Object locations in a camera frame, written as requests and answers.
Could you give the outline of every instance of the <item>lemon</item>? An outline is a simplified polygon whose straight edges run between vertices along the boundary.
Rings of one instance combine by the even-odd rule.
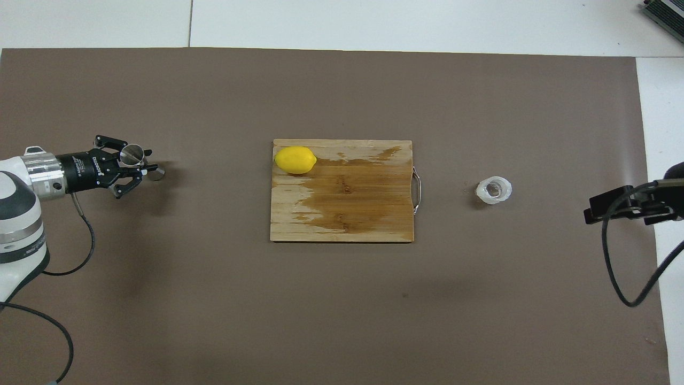
[[[308,147],[290,146],[278,151],[274,158],[280,169],[290,174],[305,174],[316,164],[316,157]]]

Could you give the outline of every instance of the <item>wooden cutting board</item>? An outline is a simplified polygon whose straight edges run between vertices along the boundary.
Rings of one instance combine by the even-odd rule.
[[[276,139],[306,146],[318,161],[304,175],[275,162],[271,240],[289,242],[412,242],[410,140]]]

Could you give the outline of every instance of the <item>brown table surface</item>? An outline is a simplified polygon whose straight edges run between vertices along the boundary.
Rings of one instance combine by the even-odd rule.
[[[646,182],[633,58],[267,49],[4,49],[0,159],[96,134],[167,176],[79,195],[84,269],[14,298],[75,342],[63,384],[667,384],[659,293],[622,305],[588,198]],[[269,241],[274,138],[412,140],[411,244]],[[508,178],[487,206],[477,183]],[[88,251],[43,203],[49,269]],[[633,297],[653,230],[615,221]],[[66,361],[47,322],[0,313],[0,382]]]

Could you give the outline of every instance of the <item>black cable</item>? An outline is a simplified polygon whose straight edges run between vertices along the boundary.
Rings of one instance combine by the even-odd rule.
[[[52,323],[54,326],[56,326],[63,333],[64,337],[66,338],[66,343],[69,345],[69,361],[66,363],[66,367],[64,367],[62,374],[60,375],[59,378],[57,378],[55,380],[55,382],[59,383],[60,381],[62,381],[64,379],[64,377],[66,377],[66,374],[69,372],[69,368],[71,368],[71,363],[74,360],[74,342],[71,341],[71,335],[69,334],[69,332],[66,331],[66,328],[61,323],[57,322],[57,320],[55,320],[51,316],[49,316],[45,313],[41,313],[37,310],[27,308],[26,306],[15,305],[13,303],[0,301],[0,308],[2,308],[2,306],[7,306],[8,308],[23,310],[25,312],[29,312],[31,314],[37,315],[40,318],[43,318],[44,320],[48,321],[49,323]]]
[[[610,263],[610,255],[608,254],[608,221],[610,221],[610,218],[615,215],[615,211],[618,209],[618,206],[625,201],[625,199],[629,198],[631,195],[638,194],[638,193],[643,193],[644,191],[654,188],[656,189],[658,186],[658,182],[649,182],[642,184],[640,186],[637,186],[630,191],[622,194],[619,196],[617,199],[611,203],[611,205],[608,207],[608,210],[606,211],[605,215],[603,216],[603,224],[601,225],[601,242],[603,244],[603,257],[605,259],[605,266],[608,268],[608,276],[610,276],[610,282],[613,284],[613,288],[615,289],[615,292],[618,293],[618,297],[624,303],[625,305],[629,306],[630,308],[634,308],[636,306],[639,306],[640,303],[643,302],[643,300],[646,298],[648,295],[648,292],[653,288],[655,285],[655,282],[660,278],[660,276],[663,274],[665,269],[670,265],[670,263],[684,250],[684,240],[679,243],[669,254],[668,256],[663,260],[663,262],[658,266],[658,269],[655,270],[655,273],[651,275],[650,279],[642,289],[641,293],[635,299],[634,301],[628,301],[627,298],[624,297],[622,291],[620,290],[620,287],[615,280],[615,274],[613,273],[613,267]]]
[[[72,192],[71,193],[71,199],[74,202],[74,206],[76,206],[76,210],[79,212],[79,216],[81,219],[83,219],[83,222],[85,222],[85,225],[88,226],[88,230],[90,231],[90,251],[88,252],[88,256],[85,257],[85,260],[81,262],[80,265],[76,266],[75,268],[69,270],[69,271],[63,271],[61,273],[52,273],[50,271],[43,271],[43,274],[46,275],[52,275],[52,276],[62,276],[62,275],[69,275],[71,273],[75,273],[78,270],[81,269],[81,267],[85,266],[86,263],[90,260],[90,257],[92,257],[92,254],[95,252],[95,231],[92,229],[92,226],[90,225],[90,222],[88,222],[88,219],[86,218],[85,214],[83,213],[83,210],[81,209],[81,205],[79,204],[78,198],[76,198],[76,193]]]

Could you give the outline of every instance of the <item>white tile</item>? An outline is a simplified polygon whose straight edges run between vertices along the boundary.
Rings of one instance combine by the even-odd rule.
[[[684,56],[637,0],[194,0],[193,47]]]
[[[638,58],[637,74],[644,119],[648,178],[661,179],[670,166],[684,162],[684,59]],[[658,261],[684,239],[684,222],[655,226]],[[684,384],[684,256],[661,276],[663,321],[672,385]]]
[[[190,0],[0,0],[0,47],[186,47]]]

